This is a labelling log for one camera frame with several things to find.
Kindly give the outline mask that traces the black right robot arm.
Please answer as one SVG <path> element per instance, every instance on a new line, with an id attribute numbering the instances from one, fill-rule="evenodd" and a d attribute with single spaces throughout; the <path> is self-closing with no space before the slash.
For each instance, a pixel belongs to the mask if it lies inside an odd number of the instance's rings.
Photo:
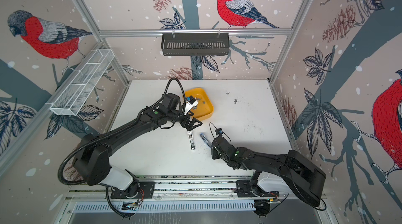
<path id="1" fill-rule="evenodd" d="M 302 202 L 319 207 L 325 173 L 295 150 L 287 154 L 258 153 L 244 147 L 234 147 L 224 137 L 217 136 L 212 142 L 212 159 L 222 159 L 234 170 L 254 170 L 248 181 L 236 181 L 238 197 L 268 197 L 272 189 L 258 184 L 261 173 L 266 172 L 282 178 L 291 192 Z"/>

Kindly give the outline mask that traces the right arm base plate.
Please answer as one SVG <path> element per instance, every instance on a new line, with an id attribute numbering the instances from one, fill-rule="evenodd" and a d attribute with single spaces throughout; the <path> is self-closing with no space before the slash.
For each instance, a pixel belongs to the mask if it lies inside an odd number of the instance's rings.
<path id="1" fill-rule="evenodd" d="M 274 197 L 278 198 L 278 191 L 264 191 L 258 186 L 258 178 L 262 171 L 255 171 L 250 180 L 236 181 L 236 190 L 234 191 L 239 198 L 244 197 Z"/>

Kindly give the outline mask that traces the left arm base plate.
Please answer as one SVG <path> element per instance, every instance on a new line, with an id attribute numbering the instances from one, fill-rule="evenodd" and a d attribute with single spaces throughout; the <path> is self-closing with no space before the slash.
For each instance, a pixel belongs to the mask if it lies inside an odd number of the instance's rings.
<path id="1" fill-rule="evenodd" d="M 111 199 L 151 199 L 155 190 L 155 182 L 138 182 L 126 190 L 112 188 Z"/>

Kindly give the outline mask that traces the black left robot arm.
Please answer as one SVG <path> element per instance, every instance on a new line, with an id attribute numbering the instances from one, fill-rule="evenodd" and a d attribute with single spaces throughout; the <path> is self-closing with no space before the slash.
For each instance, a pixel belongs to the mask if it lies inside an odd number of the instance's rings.
<path id="1" fill-rule="evenodd" d="M 136 119 L 125 125 L 97 137 L 85 136 L 74 155 L 73 167 L 90 186 L 99 184 L 126 190 L 136 183 L 136 178 L 129 171 L 112 166 L 110 157 L 134 139 L 158 128 L 165 129 L 167 122 L 179 123 L 188 131 L 201 126 L 191 112 L 197 105 L 198 100 L 193 96 L 185 98 L 181 105 L 179 96 L 164 94 L 156 104 L 142 109 Z"/>

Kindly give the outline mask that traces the white stapler top part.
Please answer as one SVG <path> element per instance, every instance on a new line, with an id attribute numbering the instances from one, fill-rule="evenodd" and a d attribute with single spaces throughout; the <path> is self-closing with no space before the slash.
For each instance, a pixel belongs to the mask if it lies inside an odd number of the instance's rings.
<path id="1" fill-rule="evenodd" d="M 195 147 L 194 137 L 193 137 L 192 131 L 188 131 L 187 135 L 188 135 L 188 139 L 189 139 L 189 142 L 190 142 L 190 145 L 191 145 L 191 150 L 194 151 L 196 149 L 196 147 Z"/>

